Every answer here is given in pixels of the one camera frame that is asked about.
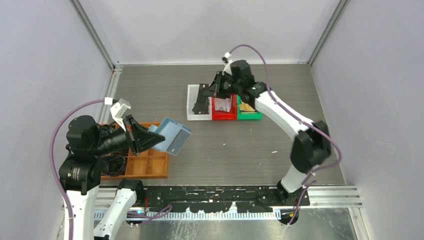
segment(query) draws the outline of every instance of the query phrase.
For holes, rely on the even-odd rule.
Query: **cable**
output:
[[[337,166],[341,161],[342,161],[342,151],[340,150],[339,146],[337,145],[337,143],[327,134],[325,134],[325,132],[321,131],[320,129],[318,129],[317,127],[315,127],[312,124],[309,124],[308,122],[304,122],[302,119],[300,119],[298,116],[296,116],[293,112],[291,112],[289,109],[287,109],[283,104],[281,104],[279,101],[277,101],[276,97],[273,95],[273,93],[271,92],[271,88],[270,88],[270,73],[268,71],[268,65],[264,59],[264,57],[262,56],[262,54],[253,46],[249,45],[249,44],[240,44],[237,45],[235,47],[233,47],[229,53],[232,54],[234,52],[234,50],[240,48],[240,47],[247,47],[250,48],[251,50],[253,50],[262,60],[263,62],[263,66],[265,67],[265,72],[266,72],[266,90],[268,91],[269,96],[272,98],[272,100],[274,100],[274,102],[280,106],[280,108],[282,108],[287,114],[289,114],[292,118],[294,118],[296,121],[298,121],[299,123],[302,123],[303,125],[307,126],[308,128],[314,130],[315,132],[319,133],[321,136],[323,136],[325,139],[327,139],[335,148],[335,150],[337,151],[338,154],[338,159],[329,165],[326,166],[319,166],[316,169],[312,169],[307,175],[306,178],[303,180],[302,185],[306,186],[305,189],[303,190],[303,192],[301,193],[301,195],[303,196],[303,194],[306,192],[306,190],[311,186],[311,184],[314,184],[316,181],[312,181],[311,183],[306,183],[312,175],[315,174],[315,172],[320,171],[320,170],[324,170],[324,169],[330,169],[333,168],[335,166]],[[293,219],[295,218],[295,215],[298,211],[298,207],[296,207],[295,210],[295,214],[293,215],[293,217],[290,219],[290,222],[288,224],[288,226],[290,226],[290,223],[292,223]]]
[[[66,120],[68,120],[68,118],[72,114],[74,114],[78,110],[85,108],[87,106],[90,106],[90,105],[93,105],[93,104],[98,104],[98,103],[103,103],[103,102],[104,102],[103,99],[89,101],[89,102],[75,108],[74,110],[70,111],[59,122],[59,124],[56,126],[56,128],[54,129],[54,132],[53,132],[53,136],[51,136],[51,140],[50,140],[49,157],[50,157],[51,173],[53,174],[54,181],[56,182],[56,185],[59,188],[60,194],[62,194],[63,200],[65,201],[65,208],[67,208],[67,212],[68,212],[68,215],[69,215],[69,240],[73,240],[73,237],[74,237],[74,213],[72,211],[71,201],[69,200],[69,197],[68,197],[67,193],[65,192],[64,187],[61,184],[58,173],[56,172],[55,159],[53,157],[53,148],[55,146],[55,140],[56,140],[56,136],[58,135],[59,129],[62,127],[62,125],[66,122]]]
[[[143,221],[142,223],[139,224],[139,226],[141,226],[141,225],[146,225],[150,223],[154,219],[160,219],[164,217],[165,215],[169,214],[171,211],[172,211],[172,205],[168,205],[164,207],[162,210],[160,210],[158,213],[156,213],[154,216],[147,216],[135,211],[129,211],[128,215],[130,215],[131,217],[139,217],[139,218],[147,219],[146,221]]]
[[[112,154],[101,158],[104,161],[104,168],[101,172],[102,175],[109,177],[116,177],[125,174],[127,168],[127,158],[119,155]]]
[[[297,201],[296,208],[294,209],[294,212],[293,212],[293,216],[290,218],[290,221],[288,221],[288,223],[287,223],[287,226],[289,228],[290,228],[290,225],[292,224],[293,220],[295,219],[296,214],[298,214],[299,210],[301,209],[301,201],[302,201],[302,198],[304,197],[306,191],[308,190],[308,188],[310,186],[314,185],[316,182],[317,182],[317,180],[313,180],[310,183],[303,185],[304,188],[303,188],[302,193],[299,196],[299,200]]]

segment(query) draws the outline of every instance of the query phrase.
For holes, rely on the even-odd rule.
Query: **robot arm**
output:
[[[106,98],[105,103],[111,105],[113,100]],[[129,108],[131,106],[123,99],[111,107],[113,119],[121,126],[115,130],[102,127],[89,115],[76,117],[68,125],[66,149],[69,154],[60,166],[59,179],[71,203],[67,206],[65,202],[65,206],[72,208],[73,216],[65,211],[64,239],[69,238],[68,219],[71,217],[73,239],[114,240],[128,209],[136,201],[145,199],[140,180],[122,180],[115,201],[94,228],[95,201],[105,164],[101,157],[127,149],[141,153],[165,141],[163,135],[150,132],[131,115],[124,116]]]
[[[267,115],[290,137],[293,141],[290,154],[292,165],[277,184],[280,198],[287,199],[291,193],[303,186],[308,172],[317,168],[331,155],[331,146],[327,139],[294,119],[276,102],[282,104],[304,123],[314,125],[327,135],[329,134],[328,126],[323,121],[314,122],[302,116],[279,99],[274,91],[271,91],[271,94],[276,97],[274,101],[267,91],[266,84],[255,81],[250,65],[245,60],[233,61],[229,53],[226,53],[222,60],[225,63],[224,70],[216,73],[215,79],[204,95],[225,99],[231,94],[236,94],[244,103]]]

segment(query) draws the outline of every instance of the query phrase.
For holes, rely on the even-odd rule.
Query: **metal floor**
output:
[[[252,65],[257,81],[265,81],[262,65]],[[168,179],[146,179],[147,185],[274,185],[290,166],[291,140],[266,116],[259,121],[187,121],[187,85],[210,84],[222,65],[125,66],[117,98],[131,103],[139,122],[169,117],[192,130],[178,156],[170,157]],[[310,67],[269,66],[270,85],[300,114],[323,120]],[[333,154],[325,164],[335,160]],[[318,184],[344,184],[339,167],[320,171]],[[116,184],[105,181],[103,184]]]
[[[357,240],[347,208],[301,209],[298,222],[278,220],[173,220],[130,227],[123,222],[117,240]],[[64,228],[58,240],[64,239]]]

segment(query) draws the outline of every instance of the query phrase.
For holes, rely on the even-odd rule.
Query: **white cable clip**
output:
[[[114,99],[112,97],[105,97],[104,98],[104,104],[105,105],[112,105],[112,104],[114,104]]]
[[[119,99],[113,106],[110,108],[110,114],[112,119],[126,132],[127,128],[124,124],[124,114],[125,111],[131,109],[131,104],[124,99]]]
[[[225,53],[224,57],[222,57],[222,62],[225,65],[224,70],[222,71],[222,75],[224,75],[224,73],[233,75],[231,72],[231,63],[234,61],[231,59],[231,54],[229,52]]]

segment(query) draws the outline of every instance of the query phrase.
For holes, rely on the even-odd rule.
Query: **wooden compartment box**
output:
[[[146,128],[154,124],[159,126],[160,122],[140,122]],[[169,172],[169,154],[154,150],[153,148],[134,155],[128,150],[125,175],[101,176],[101,180],[122,179],[166,179]]]

